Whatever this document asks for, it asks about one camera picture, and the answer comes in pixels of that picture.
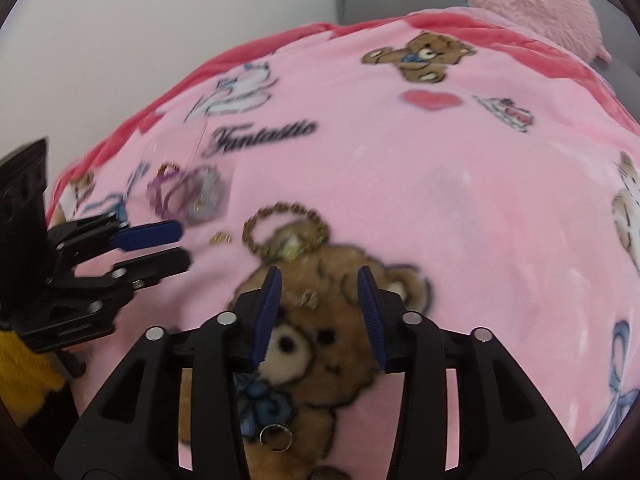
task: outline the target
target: silver ring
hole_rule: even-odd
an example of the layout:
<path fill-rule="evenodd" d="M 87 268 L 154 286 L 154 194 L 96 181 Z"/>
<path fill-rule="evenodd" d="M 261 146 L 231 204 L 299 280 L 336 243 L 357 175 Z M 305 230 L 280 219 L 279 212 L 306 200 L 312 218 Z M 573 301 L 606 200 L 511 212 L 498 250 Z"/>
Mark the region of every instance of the silver ring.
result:
<path fill-rule="evenodd" d="M 270 424 L 262 428 L 262 431 L 260 432 L 260 437 L 258 438 L 260 440 L 260 444 L 262 444 L 263 446 L 266 446 L 267 443 L 264 441 L 264 434 L 267 432 L 267 430 L 271 430 L 273 428 L 278 429 L 280 431 L 284 431 L 287 435 L 289 435 L 289 443 L 287 444 L 287 447 L 285 447 L 284 449 L 272 449 L 272 451 L 276 453 L 284 453 L 291 446 L 293 446 L 293 432 L 289 428 L 287 428 L 284 424 L 279 424 L 279 423 Z"/>

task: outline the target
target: white wall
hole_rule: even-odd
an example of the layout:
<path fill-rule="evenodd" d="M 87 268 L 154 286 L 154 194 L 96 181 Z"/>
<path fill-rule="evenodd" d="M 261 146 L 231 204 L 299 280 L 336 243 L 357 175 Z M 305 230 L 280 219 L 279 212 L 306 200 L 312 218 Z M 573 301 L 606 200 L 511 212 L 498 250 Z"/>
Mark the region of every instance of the white wall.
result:
<path fill-rule="evenodd" d="M 19 0 L 0 29 L 0 156 L 48 136 L 52 184 L 207 59 L 334 21 L 334 0 Z"/>

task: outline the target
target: pink fur pillow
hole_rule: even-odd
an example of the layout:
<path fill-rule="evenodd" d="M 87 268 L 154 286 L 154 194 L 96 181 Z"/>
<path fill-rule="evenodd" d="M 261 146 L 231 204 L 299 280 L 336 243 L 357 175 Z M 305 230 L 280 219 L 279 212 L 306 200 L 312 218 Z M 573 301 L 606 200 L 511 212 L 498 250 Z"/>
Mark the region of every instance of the pink fur pillow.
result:
<path fill-rule="evenodd" d="M 472 7 L 492 10 L 530 28 L 586 62 L 610 61 L 602 45 L 598 17 L 588 0 L 469 0 Z"/>

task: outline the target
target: blanket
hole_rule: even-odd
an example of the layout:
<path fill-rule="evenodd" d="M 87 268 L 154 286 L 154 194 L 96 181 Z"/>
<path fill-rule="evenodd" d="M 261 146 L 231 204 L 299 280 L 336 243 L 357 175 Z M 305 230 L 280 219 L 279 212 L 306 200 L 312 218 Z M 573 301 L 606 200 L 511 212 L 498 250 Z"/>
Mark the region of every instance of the blanket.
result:
<path fill-rule="evenodd" d="M 639 134 L 586 63 L 482 9 L 309 25 L 226 52 L 56 184 L 49 218 L 177 218 L 194 260 L 82 346 L 78 409 L 149 326 L 196 328 L 275 264 L 282 318 L 260 374 L 236 381 L 252 476 L 382 480 L 402 377 L 377 372 L 351 308 L 368 264 L 440 327 L 489 327 L 587 464 L 640 386 Z M 296 444 L 276 453 L 278 435 L 258 434 L 282 427 Z"/>

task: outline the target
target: blue rubber fingertip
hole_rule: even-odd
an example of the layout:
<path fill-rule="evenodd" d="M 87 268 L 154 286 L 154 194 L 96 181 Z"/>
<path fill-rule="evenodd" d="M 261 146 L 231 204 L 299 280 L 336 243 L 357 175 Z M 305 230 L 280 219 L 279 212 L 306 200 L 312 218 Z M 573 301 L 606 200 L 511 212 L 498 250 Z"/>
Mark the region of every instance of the blue rubber fingertip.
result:
<path fill-rule="evenodd" d="M 110 245 L 113 249 L 122 249 L 129 252 L 173 244 L 180 241 L 180 238 L 182 238 L 180 222 L 169 220 L 167 222 L 122 229 L 111 238 Z"/>
<path fill-rule="evenodd" d="M 276 315 L 280 307 L 280 293 L 282 291 L 282 273 L 280 269 L 271 267 L 267 278 L 264 280 L 262 290 L 266 290 L 264 303 L 260 306 L 260 314 L 255 323 L 254 346 L 251 349 L 250 359 L 254 368 L 264 361 L 267 355 L 267 346 L 271 338 L 271 331 L 276 321 Z"/>
<path fill-rule="evenodd" d="M 373 356 L 383 370 L 386 368 L 386 345 L 385 345 L 385 327 L 382 323 L 382 316 L 378 310 L 378 302 L 376 297 L 379 294 L 378 286 L 367 272 L 365 267 L 361 267 L 358 271 L 358 303 L 364 317 L 364 323 L 367 327 L 367 335 L 369 336 L 369 345 L 373 352 Z"/>

